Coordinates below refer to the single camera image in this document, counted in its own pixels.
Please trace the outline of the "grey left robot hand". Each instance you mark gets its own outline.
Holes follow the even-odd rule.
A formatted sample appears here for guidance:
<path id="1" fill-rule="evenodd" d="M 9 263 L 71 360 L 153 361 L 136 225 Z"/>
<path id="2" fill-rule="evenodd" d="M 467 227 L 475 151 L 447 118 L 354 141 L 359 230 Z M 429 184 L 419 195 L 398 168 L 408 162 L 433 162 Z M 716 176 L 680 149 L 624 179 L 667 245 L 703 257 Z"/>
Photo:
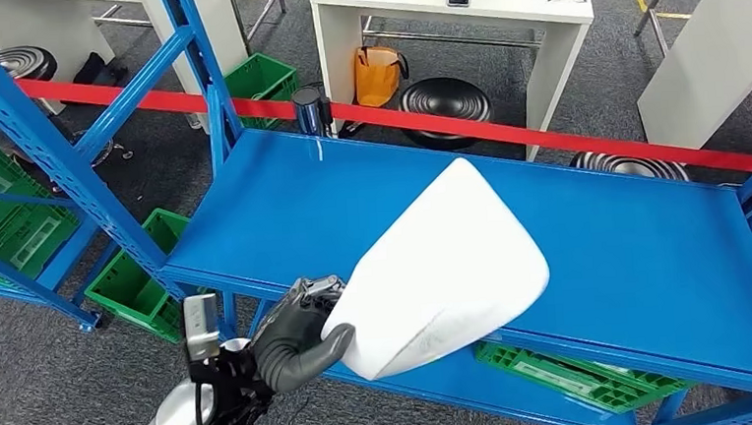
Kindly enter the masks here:
<path id="1" fill-rule="evenodd" d="M 321 335 L 345 283 L 335 275 L 297 279 L 259 323 L 251 349 L 260 378 L 274 393 L 289 393 L 341 360 L 355 327 L 341 323 Z"/>

